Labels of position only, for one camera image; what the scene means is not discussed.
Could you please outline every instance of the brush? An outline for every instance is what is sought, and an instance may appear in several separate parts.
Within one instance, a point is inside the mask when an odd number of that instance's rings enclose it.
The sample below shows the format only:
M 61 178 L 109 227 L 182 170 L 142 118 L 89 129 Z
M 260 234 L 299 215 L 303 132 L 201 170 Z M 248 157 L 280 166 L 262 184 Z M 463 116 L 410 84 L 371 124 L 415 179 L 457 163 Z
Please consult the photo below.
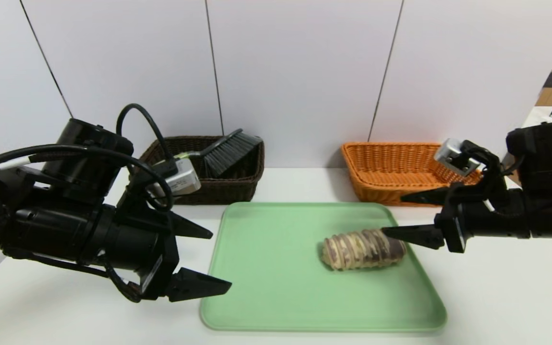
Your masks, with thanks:
M 208 177 L 217 178 L 246 157 L 261 142 L 263 142 L 261 138 L 243 133 L 240 128 L 213 142 L 202 151 L 180 153 L 176 158 L 201 157 Z

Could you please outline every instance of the orange wicker basket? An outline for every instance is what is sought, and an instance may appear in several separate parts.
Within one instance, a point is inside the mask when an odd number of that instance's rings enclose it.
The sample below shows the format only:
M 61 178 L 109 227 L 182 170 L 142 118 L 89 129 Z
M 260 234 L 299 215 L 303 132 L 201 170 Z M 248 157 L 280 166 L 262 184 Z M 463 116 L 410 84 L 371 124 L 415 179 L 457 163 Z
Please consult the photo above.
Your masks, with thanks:
M 392 206 L 428 206 L 403 203 L 403 195 L 448 186 L 455 181 L 475 184 L 480 173 L 461 177 L 434 160 L 440 144 L 418 142 L 347 142 L 342 155 L 355 194 L 361 201 Z

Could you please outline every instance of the white wall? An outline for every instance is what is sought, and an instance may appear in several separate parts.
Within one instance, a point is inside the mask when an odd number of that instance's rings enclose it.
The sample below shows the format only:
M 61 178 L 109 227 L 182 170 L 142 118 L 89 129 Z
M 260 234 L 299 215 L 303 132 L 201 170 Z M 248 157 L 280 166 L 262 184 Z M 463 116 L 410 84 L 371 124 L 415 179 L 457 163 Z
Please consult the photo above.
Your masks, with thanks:
M 20 2 L 0 0 L 0 153 L 55 142 L 68 119 Z
M 222 135 L 203 0 L 23 0 L 73 116 L 114 131 L 128 103 L 164 136 Z M 135 156 L 155 140 L 132 111 Z
M 208 0 L 225 132 L 268 167 L 341 166 L 367 140 L 401 0 Z
M 552 0 L 405 0 L 372 141 L 504 155 L 552 68 Z

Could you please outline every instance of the bread loaf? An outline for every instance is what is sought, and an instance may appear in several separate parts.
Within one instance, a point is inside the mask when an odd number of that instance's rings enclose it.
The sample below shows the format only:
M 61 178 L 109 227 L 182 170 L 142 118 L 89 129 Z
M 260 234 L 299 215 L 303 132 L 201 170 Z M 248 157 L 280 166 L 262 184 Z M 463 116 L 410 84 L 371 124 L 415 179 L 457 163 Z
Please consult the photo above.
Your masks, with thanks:
M 332 269 L 383 267 L 399 262 L 406 245 L 388 238 L 382 230 L 336 234 L 323 241 L 322 260 Z

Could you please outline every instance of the basket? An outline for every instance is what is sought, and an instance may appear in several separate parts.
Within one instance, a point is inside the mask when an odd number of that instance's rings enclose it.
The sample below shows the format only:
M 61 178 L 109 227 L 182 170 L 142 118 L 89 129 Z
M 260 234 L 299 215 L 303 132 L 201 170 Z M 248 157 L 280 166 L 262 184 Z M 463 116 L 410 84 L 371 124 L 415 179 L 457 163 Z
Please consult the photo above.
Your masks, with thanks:
M 177 136 L 165 138 L 165 140 L 167 149 L 173 155 L 177 155 L 187 151 L 201 151 L 220 138 L 221 136 Z M 199 177 L 201 188 L 193 194 L 176 199 L 174 203 L 176 205 L 229 205 L 239 201 L 250 201 L 263 175 L 264 149 L 265 146 L 261 142 L 218 179 L 207 178 L 203 159 L 192 157 L 191 162 Z M 157 141 L 151 144 L 140 157 L 140 160 L 147 164 L 156 164 L 163 159 L 163 150 Z
M 342 146 L 355 194 L 361 201 L 391 206 L 432 206 L 405 203 L 401 196 L 449 186 L 475 184 L 481 174 L 461 177 L 434 160 L 440 144 L 412 142 L 349 142 Z

